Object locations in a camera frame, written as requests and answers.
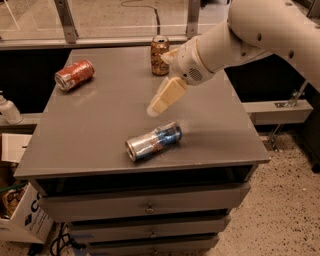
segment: drawer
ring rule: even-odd
[[[158,253],[190,252],[193,250],[209,250],[219,238],[213,235],[188,236],[157,241],[134,241],[119,243],[99,243],[87,247],[91,256],[154,256]]]
[[[214,214],[209,211],[101,220],[73,224],[69,226],[69,232],[78,243],[83,244],[222,232],[230,217]]]
[[[208,211],[238,207],[250,184],[179,187],[123,193],[42,198],[39,202],[56,222]]]

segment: table top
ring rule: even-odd
[[[55,87],[16,170],[18,179],[238,166],[269,155],[224,71],[162,115],[146,113],[162,79],[151,73],[150,47],[73,50],[66,65],[87,59],[92,80],[71,92]],[[177,122],[181,141],[132,162],[128,139]]]

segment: gray cabinet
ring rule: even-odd
[[[91,255],[154,255],[209,249],[269,156],[224,72],[158,118],[148,106],[162,77],[149,47],[73,50],[94,78],[69,93],[55,88],[16,170],[67,222]],[[133,163],[124,142],[176,121],[182,140]]]

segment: glass pane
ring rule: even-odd
[[[181,35],[188,0],[69,0],[80,38]]]
[[[230,0],[203,0],[199,14],[198,32],[203,34],[217,23],[228,19]]]
[[[3,40],[64,38],[53,0],[4,0],[0,12]]]

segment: bottle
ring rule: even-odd
[[[10,100],[6,100],[2,94],[0,94],[0,112],[9,124],[17,124],[22,121],[22,115],[17,107]]]

